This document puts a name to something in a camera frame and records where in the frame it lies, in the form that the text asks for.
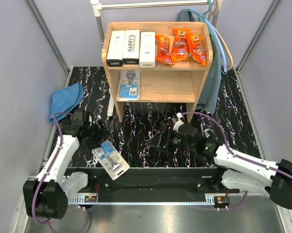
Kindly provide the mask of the white Harry's razor box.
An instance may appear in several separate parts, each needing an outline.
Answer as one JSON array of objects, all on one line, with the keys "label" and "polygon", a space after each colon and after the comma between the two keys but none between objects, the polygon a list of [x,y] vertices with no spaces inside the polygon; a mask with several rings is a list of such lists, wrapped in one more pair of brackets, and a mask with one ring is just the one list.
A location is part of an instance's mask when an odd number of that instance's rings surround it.
[{"label": "white Harry's razor box", "polygon": [[122,60],[125,65],[139,64],[140,30],[126,30]]}]

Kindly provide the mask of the orange razor pack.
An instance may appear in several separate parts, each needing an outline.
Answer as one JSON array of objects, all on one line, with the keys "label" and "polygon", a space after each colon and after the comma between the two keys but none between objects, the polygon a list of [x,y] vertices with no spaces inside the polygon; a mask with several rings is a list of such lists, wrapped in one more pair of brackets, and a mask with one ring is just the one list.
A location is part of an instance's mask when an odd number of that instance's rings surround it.
[{"label": "orange razor pack", "polygon": [[187,35],[190,32],[190,29],[173,28],[173,33],[175,34],[171,50],[171,60],[173,63],[188,59]]},{"label": "orange razor pack", "polygon": [[172,65],[170,56],[170,39],[159,34],[156,34],[155,38],[158,43],[158,54],[155,60],[164,64]]}]

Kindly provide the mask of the Gillette blister pack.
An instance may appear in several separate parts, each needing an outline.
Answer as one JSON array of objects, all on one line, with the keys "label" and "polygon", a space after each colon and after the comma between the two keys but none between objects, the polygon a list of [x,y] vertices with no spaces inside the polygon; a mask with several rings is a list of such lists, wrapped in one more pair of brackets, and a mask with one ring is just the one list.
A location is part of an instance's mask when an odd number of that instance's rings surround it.
[{"label": "Gillette blister pack", "polygon": [[113,181],[130,168],[129,164],[109,140],[105,140],[92,152]]},{"label": "Gillette blister pack", "polygon": [[140,70],[121,70],[119,101],[136,101],[140,98]]}]

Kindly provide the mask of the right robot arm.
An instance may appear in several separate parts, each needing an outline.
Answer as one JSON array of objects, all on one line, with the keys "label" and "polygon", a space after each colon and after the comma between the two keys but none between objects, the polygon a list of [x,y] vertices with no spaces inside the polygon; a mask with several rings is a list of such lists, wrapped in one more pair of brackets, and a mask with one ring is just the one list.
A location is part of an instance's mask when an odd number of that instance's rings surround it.
[{"label": "right robot arm", "polygon": [[187,150],[198,160],[213,164],[219,175],[211,180],[215,192],[225,189],[250,191],[269,197],[275,204],[292,210],[292,162],[258,159],[203,137],[189,123],[163,124],[146,145],[162,153]]}]

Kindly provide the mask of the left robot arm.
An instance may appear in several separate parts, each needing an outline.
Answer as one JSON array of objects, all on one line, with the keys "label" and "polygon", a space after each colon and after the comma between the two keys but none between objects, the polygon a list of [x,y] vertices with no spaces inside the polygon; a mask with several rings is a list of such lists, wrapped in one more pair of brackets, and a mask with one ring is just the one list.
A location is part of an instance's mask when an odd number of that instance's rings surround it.
[{"label": "left robot arm", "polygon": [[80,190],[90,192],[94,189],[95,180],[88,174],[73,172],[65,178],[65,173],[82,143],[94,149],[111,137],[102,121],[94,121],[91,112],[76,110],[71,117],[69,124],[57,126],[56,146],[43,169],[23,185],[27,215],[39,224],[41,218],[62,219],[74,195]]}]

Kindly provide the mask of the orange razor pack horizontal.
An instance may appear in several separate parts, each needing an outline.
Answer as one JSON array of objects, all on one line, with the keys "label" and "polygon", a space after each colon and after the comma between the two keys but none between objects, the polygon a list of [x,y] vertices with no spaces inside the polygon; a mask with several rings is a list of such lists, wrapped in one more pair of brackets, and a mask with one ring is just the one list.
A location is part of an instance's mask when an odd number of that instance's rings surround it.
[{"label": "orange razor pack horizontal", "polygon": [[195,62],[206,66],[206,53],[202,45],[203,38],[197,34],[187,34],[189,54]]}]

